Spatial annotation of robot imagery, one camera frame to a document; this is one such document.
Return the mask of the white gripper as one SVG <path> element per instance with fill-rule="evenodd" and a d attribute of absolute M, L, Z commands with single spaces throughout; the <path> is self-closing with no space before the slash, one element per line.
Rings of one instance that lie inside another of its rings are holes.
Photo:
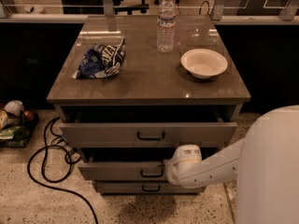
<path fill-rule="evenodd" d="M 197 145 L 178 147 L 171 159 L 164 160 L 165 176 L 169 183 L 176 186 L 198 186 L 192 177 L 193 166 L 202 161 L 200 148 Z"/>

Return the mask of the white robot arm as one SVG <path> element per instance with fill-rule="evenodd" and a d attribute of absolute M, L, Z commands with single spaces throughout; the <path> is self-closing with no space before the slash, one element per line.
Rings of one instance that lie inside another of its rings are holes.
<path fill-rule="evenodd" d="M 164 166 L 168 181 L 185 189 L 234 179 L 235 224 L 299 224 L 299 105 L 265 113 L 206 159 L 196 145 L 178 147 Z"/>

